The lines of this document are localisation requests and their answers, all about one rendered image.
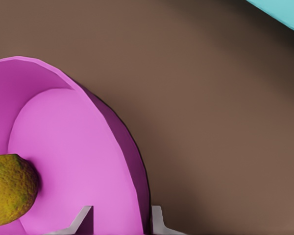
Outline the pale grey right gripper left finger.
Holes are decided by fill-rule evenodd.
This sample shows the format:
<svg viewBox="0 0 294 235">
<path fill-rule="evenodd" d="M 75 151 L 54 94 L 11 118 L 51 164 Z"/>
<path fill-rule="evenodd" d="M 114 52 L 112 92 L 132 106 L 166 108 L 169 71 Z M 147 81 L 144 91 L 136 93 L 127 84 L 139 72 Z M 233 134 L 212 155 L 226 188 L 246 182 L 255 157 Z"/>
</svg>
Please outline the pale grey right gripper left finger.
<svg viewBox="0 0 294 235">
<path fill-rule="evenodd" d="M 46 235 L 94 235 L 94 207 L 84 206 L 69 227 Z"/>
</svg>

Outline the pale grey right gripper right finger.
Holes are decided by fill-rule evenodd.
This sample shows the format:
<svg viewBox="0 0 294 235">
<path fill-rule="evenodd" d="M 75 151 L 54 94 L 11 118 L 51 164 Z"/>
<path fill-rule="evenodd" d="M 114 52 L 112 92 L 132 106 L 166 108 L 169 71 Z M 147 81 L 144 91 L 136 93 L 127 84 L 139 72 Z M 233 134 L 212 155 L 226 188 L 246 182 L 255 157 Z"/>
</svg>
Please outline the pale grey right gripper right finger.
<svg viewBox="0 0 294 235">
<path fill-rule="evenodd" d="M 152 206 L 152 225 L 154 235 L 186 235 L 166 227 L 161 206 Z"/>
</svg>

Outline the pink plate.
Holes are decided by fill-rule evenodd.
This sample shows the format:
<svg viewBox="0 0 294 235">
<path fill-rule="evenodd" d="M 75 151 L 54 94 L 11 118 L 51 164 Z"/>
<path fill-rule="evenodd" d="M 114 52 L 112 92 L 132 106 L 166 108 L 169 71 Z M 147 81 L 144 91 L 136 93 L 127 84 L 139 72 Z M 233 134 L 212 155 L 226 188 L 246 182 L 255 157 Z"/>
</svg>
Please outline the pink plate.
<svg viewBox="0 0 294 235">
<path fill-rule="evenodd" d="M 18 223 L 28 234 L 69 227 L 84 206 L 97 235 L 151 232 L 146 170 L 127 127 L 100 99 L 38 59 L 0 60 L 0 155 L 18 154 L 40 178 Z"/>
</svg>

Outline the orange with green patches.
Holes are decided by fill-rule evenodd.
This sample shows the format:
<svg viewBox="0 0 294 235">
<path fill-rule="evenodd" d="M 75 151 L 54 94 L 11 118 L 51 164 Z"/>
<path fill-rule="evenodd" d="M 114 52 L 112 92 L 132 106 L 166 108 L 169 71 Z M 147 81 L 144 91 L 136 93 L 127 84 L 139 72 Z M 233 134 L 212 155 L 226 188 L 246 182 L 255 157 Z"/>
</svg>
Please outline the orange with green patches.
<svg viewBox="0 0 294 235">
<path fill-rule="evenodd" d="M 27 160 L 17 154 L 0 155 L 0 226 L 26 214 L 38 190 L 38 175 Z"/>
</svg>

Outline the turquoise tray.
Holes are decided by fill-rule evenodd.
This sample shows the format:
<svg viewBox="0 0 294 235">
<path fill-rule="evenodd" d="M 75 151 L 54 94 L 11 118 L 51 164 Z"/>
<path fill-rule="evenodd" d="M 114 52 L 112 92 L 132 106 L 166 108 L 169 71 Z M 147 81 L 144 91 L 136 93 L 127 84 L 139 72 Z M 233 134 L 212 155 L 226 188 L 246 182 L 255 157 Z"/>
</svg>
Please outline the turquoise tray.
<svg viewBox="0 0 294 235">
<path fill-rule="evenodd" d="M 294 31 L 294 0 L 246 0 Z"/>
</svg>

